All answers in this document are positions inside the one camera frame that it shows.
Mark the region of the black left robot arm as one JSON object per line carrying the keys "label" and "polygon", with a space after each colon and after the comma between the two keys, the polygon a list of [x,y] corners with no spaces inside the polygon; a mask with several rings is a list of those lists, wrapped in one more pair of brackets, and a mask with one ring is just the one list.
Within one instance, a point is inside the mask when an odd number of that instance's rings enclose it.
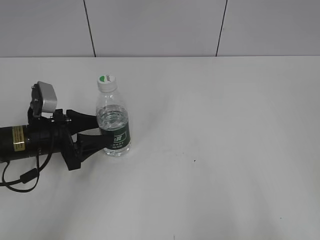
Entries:
{"label": "black left robot arm", "polygon": [[94,115],[57,109],[50,118],[37,118],[29,109],[27,125],[0,129],[0,161],[61,153],[68,170],[80,169],[87,158],[114,143],[113,133],[83,134],[98,127]]}

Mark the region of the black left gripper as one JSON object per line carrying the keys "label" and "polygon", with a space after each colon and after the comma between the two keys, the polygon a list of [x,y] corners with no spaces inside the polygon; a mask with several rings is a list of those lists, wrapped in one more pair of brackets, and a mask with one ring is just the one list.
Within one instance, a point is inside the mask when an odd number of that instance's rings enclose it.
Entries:
{"label": "black left gripper", "polygon": [[[77,170],[91,155],[106,148],[112,143],[112,135],[86,135],[80,132],[99,127],[95,115],[87,115],[68,109],[54,111],[51,118],[40,114],[30,107],[27,112],[30,142],[27,150],[35,149],[35,156],[47,155],[45,161],[37,168],[42,171],[49,163],[54,153],[61,153],[67,169]],[[77,141],[72,136],[77,134]]]}

